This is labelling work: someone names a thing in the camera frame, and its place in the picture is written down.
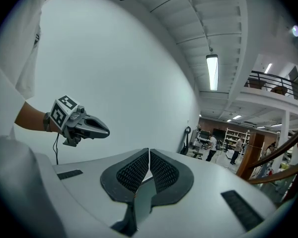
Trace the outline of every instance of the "white wall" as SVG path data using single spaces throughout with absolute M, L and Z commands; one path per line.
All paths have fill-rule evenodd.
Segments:
M 197 90 L 176 44 L 140 4 L 117 1 L 49 0 L 43 7 L 36 96 L 29 104 L 48 112 L 68 94 L 111 131 L 76 148 L 60 137 L 60 164 L 145 147 L 176 151 L 185 127 L 198 123 Z M 15 127 L 18 140 L 55 163 L 55 133 Z

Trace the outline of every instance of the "white column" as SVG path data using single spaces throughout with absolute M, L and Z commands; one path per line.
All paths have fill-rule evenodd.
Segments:
M 288 140 L 289 117 L 290 117 L 289 111 L 284 111 L 283 117 L 282 117 L 282 128 L 280 132 L 278 147 L 283 145 L 283 143 L 285 143 Z M 283 160 L 283 154 L 278 156 L 276 159 L 274 159 L 272 164 L 272 169 L 274 170 L 274 174 L 277 173 L 282 160 Z

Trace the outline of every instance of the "balcony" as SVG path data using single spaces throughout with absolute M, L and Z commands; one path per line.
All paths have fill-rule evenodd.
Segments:
M 298 100 L 298 83 L 272 74 L 253 70 L 244 87 L 261 89 Z

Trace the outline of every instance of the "railing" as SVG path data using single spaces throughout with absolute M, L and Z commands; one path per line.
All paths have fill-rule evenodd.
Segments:
M 246 162 L 244 165 L 241 164 L 240 169 L 237 171 L 237 174 L 245 174 L 247 172 L 252 173 L 254 168 L 256 168 L 264 163 L 267 163 L 267 162 L 275 159 L 276 157 L 284 154 L 290 148 L 292 148 L 297 142 L 298 142 L 298 131 L 286 143 L 284 143 L 281 147 L 276 149 L 270 155 L 262 158 L 259 161 L 254 162 L 254 163 Z M 293 185 L 291 186 L 290 191 L 287 194 L 287 197 L 285 197 L 285 199 L 284 199 L 284 201 L 286 201 L 286 200 L 292 198 L 295 195 L 296 191 L 298 190 L 298 164 L 286 169 L 285 171 L 278 172 L 276 174 L 266 176 L 264 178 L 249 179 L 249 177 L 248 177 L 247 181 L 250 184 L 268 183 L 268 182 L 285 179 L 285 178 L 291 177 L 296 174 L 297 174 L 297 176 L 293 182 Z
M 253 70 L 248 77 L 245 87 L 291 96 L 298 100 L 298 83 L 272 74 L 264 74 Z

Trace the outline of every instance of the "floor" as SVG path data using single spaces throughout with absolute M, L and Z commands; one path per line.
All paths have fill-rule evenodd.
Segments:
M 193 157 L 194 154 L 193 151 L 196 152 L 198 149 L 189 149 L 187 156 Z M 209 150 L 200 149 L 199 153 L 203 153 L 203 156 L 201 156 L 202 161 L 205 161 L 209 155 Z M 225 155 L 225 152 L 223 150 L 218 150 L 215 155 L 213 155 L 211 162 L 218 164 L 220 166 L 223 166 L 227 169 L 229 169 L 232 173 L 236 173 L 240 163 L 242 162 L 243 156 L 240 154 L 238 155 L 237 159 L 235 160 L 235 165 L 230 164 L 230 159 Z

